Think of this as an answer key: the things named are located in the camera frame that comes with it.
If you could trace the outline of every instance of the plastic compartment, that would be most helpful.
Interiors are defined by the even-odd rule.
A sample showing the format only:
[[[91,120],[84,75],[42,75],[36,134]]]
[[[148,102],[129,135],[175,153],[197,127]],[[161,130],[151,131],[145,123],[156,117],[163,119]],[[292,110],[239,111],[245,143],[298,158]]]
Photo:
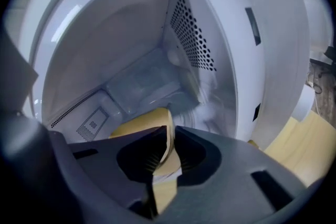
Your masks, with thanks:
[[[61,132],[71,144],[106,139],[122,121],[120,109],[105,91],[99,90],[70,106],[48,128]]]
[[[154,108],[154,103],[180,87],[176,67],[160,48],[148,53],[106,84],[106,90],[128,115]]]

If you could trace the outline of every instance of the dark slot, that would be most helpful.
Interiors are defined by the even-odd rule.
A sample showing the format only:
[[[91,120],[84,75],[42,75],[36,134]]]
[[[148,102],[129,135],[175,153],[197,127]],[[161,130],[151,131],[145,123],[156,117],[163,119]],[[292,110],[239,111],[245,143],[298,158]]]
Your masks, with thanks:
[[[123,147],[117,154],[117,162],[129,180],[152,183],[153,172],[167,148],[167,127]]]
[[[144,218],[152,220],[158,216],[156,202],[155,202],[152,184],[147,184],[146,188],[148,192],[147,200],[146,201],[136,201],[134,204],[132,204],[129,207],[129,209]]]
[[[256,118],[258,118],[258,115],[259,115],[259,110],[260,110],[260,105],[256,107],[255,111],[254,111],[254,116],[253,116],[253,121],[256,120]]]
[[[293,200],[267,171],[254,172],[251,176],[276,211]]]
[[[222,155],[213,143],[180,126],[175,128],[174,145],[182,168],[178,187],[205,183],[221,165]]]
[[[245,10],[246,10],[246,13],[247,13],[247,17],[250,20],[250,24],[251,24],[253,35],[254,35],[254,40],[256,42],[256,46],[258,46],[261,43],[261,38],[260,38],[256,18],[254,17],[252,8],[245,8]]]
[[[88,156],[91,156],[97,153],[98,153],[97,150],[95,150],[94,148],[90,148],[89,150],[74,152],[73,156],[75,157],[75,159],[80,159],[80,158],[88,157]]]

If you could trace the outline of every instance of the wooden floor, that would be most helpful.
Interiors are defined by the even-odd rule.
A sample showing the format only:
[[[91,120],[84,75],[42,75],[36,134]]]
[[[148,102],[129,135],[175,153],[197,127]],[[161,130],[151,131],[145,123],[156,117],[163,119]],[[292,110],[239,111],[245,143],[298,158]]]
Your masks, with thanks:
[[[318,86],[314,87],[317,93],[316,101],[318,110],[316,109],[316,103],[312,110],[316,113],[319,112],[323,119],[336,128],[336,103],[334,99],[334,87],[336,86],[335,77],[331,74],[323,74],[322,77],[319,78],[318,75],[323,69],[315,63],[311,63],[309,69],[308,81],[314,82],[321,87],[321,89]]]
[[[306,186],[323,177],[336,154],[336,129],[313,111],[302,122],[290,118],[265,153]]]

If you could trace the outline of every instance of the vent grille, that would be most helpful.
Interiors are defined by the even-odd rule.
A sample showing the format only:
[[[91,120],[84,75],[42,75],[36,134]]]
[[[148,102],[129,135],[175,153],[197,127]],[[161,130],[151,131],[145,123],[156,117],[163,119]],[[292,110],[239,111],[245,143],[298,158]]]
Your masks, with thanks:
[[[170,25],[178,36],[192,67],[217,71],[204,34],[198,27],[191,9],[186,6],[185,0],[177,1]]]
[[[86,126],[86,123],[97,113],[101,112],[103,116],[105,116],[105,119],[102,120],[102,123],[100,124],[99,128],[96,130],[95,133],[92,133],[88,126]],[[100,106],[98,107],[76,130],[77,133],[79,133],[86,141],[93,141],[97,134],[99,133],[100,129],[103,127],[103,125],[106,123],[107,119],[109,118],[109,114]],[[91,121],[89,124],[92,129],[95,129],[97,127],[97,124],[94,121]]]
[[[54,128],[56,126],[57,123],[59,123],[61,120],[64,119],[65,116],[67,116],[72,110],[74,110],[76,107],[78,107],[80,104],[82,104],[83,102],[85,102],[86,100],[88,100],[91,96],[95,95],[98,91],[93,92],[92,94],[86,96],[83,100],[81,100],[80,102],[78,102],[77,104],[75,104],[74,106],[72,106],[70,109],[68,109],[65,113],[63,113],[60,117],[58,117],[57,120],[55,120],[52,124],[51,124],[51,128]]]

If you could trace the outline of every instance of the perforated panel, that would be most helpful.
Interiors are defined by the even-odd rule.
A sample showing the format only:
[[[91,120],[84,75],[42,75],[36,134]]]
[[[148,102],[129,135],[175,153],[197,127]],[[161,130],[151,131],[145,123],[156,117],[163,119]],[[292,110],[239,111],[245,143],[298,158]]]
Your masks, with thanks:
[[[72,106],[65,113],[63,113],[60,117],[58,117],[57,120],[55,120],[51,124],[50,127],[54,128],[56,126],[56,124],[59,123],[61,120],[63,120],[64,117],[66,117],[72,110],[74,110],[76,107],[78,107],[80,104],[82,104],[83,102],[85,102],[86,100],[88,100],[91,96],[95,95],[96,93],[97,93],[97,91],[93,92],[92,94],[88,95],[87,97],[85,97],[84,99],[82,99],[81,101],[79,101],[77,104],[75,104],[74,106]]]
[[[86,141],[93,141],[108,118],[109,114],[100,106],[79,126],[76,131]]]
[[[217,71],[204,34],[198,27],[197,19],[187,7],[185,0],[176,2],[170,25],[178,36],[192,67]]]

